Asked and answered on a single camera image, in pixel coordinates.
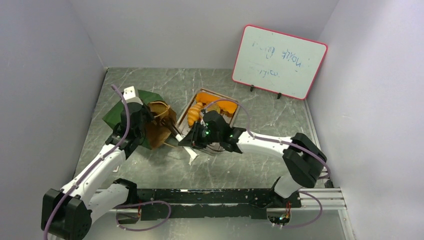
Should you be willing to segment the green paper bag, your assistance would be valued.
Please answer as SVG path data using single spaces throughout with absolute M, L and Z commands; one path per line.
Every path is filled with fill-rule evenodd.
M 142 137 L 140 145 L 146 149 L 154 150 L 159 148 L 171 135 L 171 131 L 166 124 L 175 124 L 177 122 L 177 113 L 157 93 L 139 89 L 138 95 L 147 104 L 154 116 L 154 120 L 146 123 L 142 128 L 142 132 L 146 136 Z

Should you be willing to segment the brown bread slice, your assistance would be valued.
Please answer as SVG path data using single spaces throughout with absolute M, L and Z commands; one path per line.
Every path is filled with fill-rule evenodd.
M 209 106 L 207 108 L 207 111 L 208 112 L 216 111 L 218 114 L 220 114 L 221 113 L 221 108 L 219 107 L 219 105 L 217 103 L 215 103 L 215 104 L 212 104 L 211 106 Z

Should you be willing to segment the fake croissant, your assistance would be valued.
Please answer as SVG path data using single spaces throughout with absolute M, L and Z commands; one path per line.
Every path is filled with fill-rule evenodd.
M 197 102 L 187 111 L 187 124 L 192 127 L 196 121 L 200 119 L 200 112 L 203 109 L 203 103 Z

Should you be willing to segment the braided fake bread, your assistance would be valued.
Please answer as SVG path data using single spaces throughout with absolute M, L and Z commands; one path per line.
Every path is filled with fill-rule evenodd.
M 230 115 L 234 114 L 238 107 L 238 105 L 234 102 L 224 99 L 221 100 L 221 97 L 206 92 L 198 93 L 195 97 L 195 100 L 197 103 L 202 102 L 206 111 L 209 106 L 218 104 L 221 108 L 221 111 L 227 112 Z

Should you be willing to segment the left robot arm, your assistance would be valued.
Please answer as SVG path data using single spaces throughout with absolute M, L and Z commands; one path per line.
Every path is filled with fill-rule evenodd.
M 94 221 L 108 211 L 103 203 L 91 205 L 90 201 L 112 170 L 140 145 L 146 135 L 145 125 L 154 119 L 146 104 L 124 104 L 120 121 L 97 157 L 62 188 L 51 188 L 44 194 L 40 226 L 43 239 L 82 240 L 87 235 Z

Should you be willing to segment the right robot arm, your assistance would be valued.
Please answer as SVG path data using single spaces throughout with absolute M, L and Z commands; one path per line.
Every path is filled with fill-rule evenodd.
M 305 134 L 298 132 L 293 137 L 277 137 L 254 133 L 246 128 L 230 126 L 214 110 L 196 121 L 178 144 L 198 150 L 219 144 L 231 153 L 282 158 L 288 174 L 276 181 L 270 193 L 270 202 L 275 207 L 282 207 L 299 189 L 313 188 L 327 167 L 327 157 Z

